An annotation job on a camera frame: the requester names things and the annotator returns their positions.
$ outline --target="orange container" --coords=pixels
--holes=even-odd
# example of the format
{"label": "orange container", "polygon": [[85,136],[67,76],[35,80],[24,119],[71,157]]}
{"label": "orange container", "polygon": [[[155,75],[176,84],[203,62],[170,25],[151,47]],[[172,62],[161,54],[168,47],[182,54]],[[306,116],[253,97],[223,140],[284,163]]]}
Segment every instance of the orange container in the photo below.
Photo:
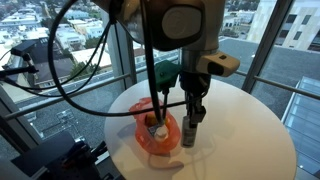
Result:
{"label": "orange container", "polygon": [[[129,111],[137,111],[142,109],[147,109],[152,107],[152,101],[150,97],[142,98],[138,103],[131,106]],[[168,154],[173,148],[179,143],[181,133],[178,124],[174,117],[167,110],[165,126],[168,128],[168,137],[163,142],[158,142],[149,133],[148,126],[146,125],[146,116],[154,116],[154,112],[147,112],[143,114],[134,115],[136,120],[136,131],[135,137],[138,143],[143,149],[145,149],[150,154]]]}

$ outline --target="white round table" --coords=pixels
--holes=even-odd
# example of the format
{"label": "white round table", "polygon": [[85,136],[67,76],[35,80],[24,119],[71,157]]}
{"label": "white round table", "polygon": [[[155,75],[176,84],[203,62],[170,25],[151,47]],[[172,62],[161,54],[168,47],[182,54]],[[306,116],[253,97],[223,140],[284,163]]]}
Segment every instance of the white round table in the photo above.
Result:
{"label": "white round table", "polygon": [[[148,82],[123,92],[109,112],[124,112],[149,97]],[[184,99],[177,83],[168,102]],[[105,139],[112,161],[128,180],[292,180],[296,154],[280,120],[260,101],[229,84],[212,80],[203,99],[207,114],[193,148],[177,145],[169,156],[147,153],[135,139],[133,116],[107,118]],[[181,129],[184,105],[169,109]]]}

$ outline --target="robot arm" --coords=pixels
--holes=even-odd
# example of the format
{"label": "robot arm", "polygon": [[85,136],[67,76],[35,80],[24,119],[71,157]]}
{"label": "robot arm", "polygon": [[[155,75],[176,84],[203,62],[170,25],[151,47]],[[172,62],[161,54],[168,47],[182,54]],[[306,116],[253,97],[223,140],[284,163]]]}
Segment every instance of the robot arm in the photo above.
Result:
{"label": "robot arm", "polygon": [[[218,50],[218,37],[223,21],[225,0],[94,0],[143,44],[140,3],[145,3],[145,17],[151,30],[153,47],[169,51],[181,50],[180,85],[186,100],[208,91],[211,75],[229,76],[240,62]],[[187,104],[183,119],[182,146],[192,147],[198,123],[206,114],[202,100]]]}

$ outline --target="tabletop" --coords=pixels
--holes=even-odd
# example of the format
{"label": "tabletop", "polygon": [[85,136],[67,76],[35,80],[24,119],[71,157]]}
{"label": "tabletop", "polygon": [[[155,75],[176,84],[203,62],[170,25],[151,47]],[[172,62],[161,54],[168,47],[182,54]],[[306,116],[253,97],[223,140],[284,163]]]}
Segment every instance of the tabletop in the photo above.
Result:
{"label": "tabletop", "polygon": [[[109,112],[125,112],[142,97],[150,97],[148,82],[124,91]],[[177,84],[168,102],[184,99]],[[198,125],[193,148],[176,146],[170,155],[147,153],[135,140],[133,116],[108,117],[105,140],[112,161],[131,179],[294,179],[296,154],[292,140],[279,118],[250,94],[212,80],[203,99],[207,114]],[[185,105],[169,108],[180,129]]]}

